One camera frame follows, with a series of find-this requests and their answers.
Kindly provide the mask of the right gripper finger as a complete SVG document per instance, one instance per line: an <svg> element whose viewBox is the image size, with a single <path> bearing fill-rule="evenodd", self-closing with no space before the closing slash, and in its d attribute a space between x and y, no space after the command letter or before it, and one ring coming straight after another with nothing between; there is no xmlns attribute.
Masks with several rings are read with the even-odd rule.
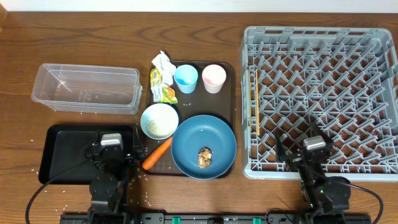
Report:
<svg viewBox="0 0 398 224"><path fill-rule="evenodd" d="M325 134L325 133L318 127L318 125L317 125L316 123L312 123L312 124L310 125L310 130L311 130L311 133L312 133L312 137L319 136L319 137L321 137L321 138L325 141L326 144L333 144L333 143L334 143L334 141L332 140L332 138L329 137L327 134Z"/></svg>
<svg viewBox="0 0 398 224"><path fill-rule="evenodd" d="M276 140L276 157L287 157L287 153L277 133L274 133Z"/></svg>

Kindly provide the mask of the orange carrot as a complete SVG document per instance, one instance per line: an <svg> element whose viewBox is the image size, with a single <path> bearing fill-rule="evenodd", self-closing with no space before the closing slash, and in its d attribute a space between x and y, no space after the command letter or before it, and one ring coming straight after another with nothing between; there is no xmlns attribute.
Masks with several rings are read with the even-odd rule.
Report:
<svg viewBox="0 0 398 224"><path fill-rule="evenodd" d="M166 150L171 146L173 137L168 138L163 142L157 149L155 149L148 158L142 163L142 168L144 170L151 169L154 164L162 157Z"/></svg>

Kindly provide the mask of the yellow snack wrapper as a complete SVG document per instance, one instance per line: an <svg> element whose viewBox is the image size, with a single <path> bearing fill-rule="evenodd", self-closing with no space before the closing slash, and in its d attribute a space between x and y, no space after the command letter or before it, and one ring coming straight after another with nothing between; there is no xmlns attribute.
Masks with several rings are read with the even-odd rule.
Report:
<svg viewBox="0 0 398 224"><path fill-rule="evenodd" d="M178 103L175 90L162 81L162 74L157 68L153 68L150 72L150 89L154 103Z"/></svg>

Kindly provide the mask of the dark blue plate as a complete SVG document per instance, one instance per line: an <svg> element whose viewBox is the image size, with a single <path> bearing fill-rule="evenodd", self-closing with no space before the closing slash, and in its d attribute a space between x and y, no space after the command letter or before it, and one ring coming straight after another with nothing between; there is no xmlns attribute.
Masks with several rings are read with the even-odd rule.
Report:
<svg viewBox="0 0 398 224"><path fill-rule="evenodd" d="M199 168L200 150L208 148L211 164ZM237 143L233 130L222 119L197 115L186 119L174 132L171 153L176 166L194 179L214 179L233 165Z"/></svg>

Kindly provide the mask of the brown food scrap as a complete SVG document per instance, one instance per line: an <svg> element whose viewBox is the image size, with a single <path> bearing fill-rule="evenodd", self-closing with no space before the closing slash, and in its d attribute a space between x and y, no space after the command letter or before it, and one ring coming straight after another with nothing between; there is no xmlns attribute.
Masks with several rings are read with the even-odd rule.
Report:
<svg viewBox="0 0 398 224"><path fill-rule="evenodd" d="M201 169L206 169L211 165L212 151L204 147L198 153L198 166Z"/></svg>

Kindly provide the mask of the light blue plastic cup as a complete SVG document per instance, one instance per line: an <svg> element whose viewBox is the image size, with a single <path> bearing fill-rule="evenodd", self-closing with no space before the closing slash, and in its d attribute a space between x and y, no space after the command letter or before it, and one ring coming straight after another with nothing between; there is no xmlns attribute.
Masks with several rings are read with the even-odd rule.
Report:
<svg viewBox="0 0 398 224"><path fill-rule="evenodd" d="M192 93L197 85L198 71L191 65L177 67L174 75L179 90L184 94Z"/></svg>

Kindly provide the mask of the white paper napkin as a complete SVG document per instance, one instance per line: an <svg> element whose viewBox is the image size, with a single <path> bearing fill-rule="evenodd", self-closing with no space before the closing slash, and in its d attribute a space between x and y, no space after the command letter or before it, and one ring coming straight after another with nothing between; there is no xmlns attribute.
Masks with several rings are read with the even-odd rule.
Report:
<svg viewBox="0 0 398 224"><path fill-rule="evenodd" d="M173 85L176 66L171 63L167 54L163 51L152 60L152 64L162 74L162 82L168 86Z"/></svg>

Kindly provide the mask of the pink plastic cup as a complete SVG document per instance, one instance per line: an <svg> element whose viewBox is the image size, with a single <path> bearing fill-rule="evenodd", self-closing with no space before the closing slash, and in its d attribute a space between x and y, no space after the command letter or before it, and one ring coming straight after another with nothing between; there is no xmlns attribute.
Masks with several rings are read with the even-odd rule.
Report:
<svg viewBox="0 0 398 224"><path fill-rule="evenodd" d="M226 71L222 66L212 64L203 69L202 79L205 90L208 93L215 94L221 90L226 80Z"/></svg>

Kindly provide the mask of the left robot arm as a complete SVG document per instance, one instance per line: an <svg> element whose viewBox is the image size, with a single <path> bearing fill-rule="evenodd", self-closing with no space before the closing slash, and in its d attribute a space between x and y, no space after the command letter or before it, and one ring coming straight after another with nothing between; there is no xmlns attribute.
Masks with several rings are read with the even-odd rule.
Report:
<svg viewBox="0 0 398 224"><path fill-rule="evenodd" d="M136 127L126 136L97 132L96 140L85 151L99 170L90 182L87 223L139 223L139 215L127 205L127 190L144 158L143 149Z"/></svg>

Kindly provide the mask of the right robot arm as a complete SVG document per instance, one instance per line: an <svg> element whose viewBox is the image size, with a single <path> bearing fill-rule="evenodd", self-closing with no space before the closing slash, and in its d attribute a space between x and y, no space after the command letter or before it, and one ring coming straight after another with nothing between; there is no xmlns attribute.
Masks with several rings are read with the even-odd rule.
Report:
<svg viewBox="0 0 398 224"><path fill-rule="evenodd" d="M295 153L287 153L278 134L276 160L286 164L289 171L297 171L301 178L302 195L310 208L297 215L292 223L344 223L343 212L349 209L351 189L344 177L326 177L321 162L331 156L333 140L316 124L310 128L315 135L303 140Z"/></svg>

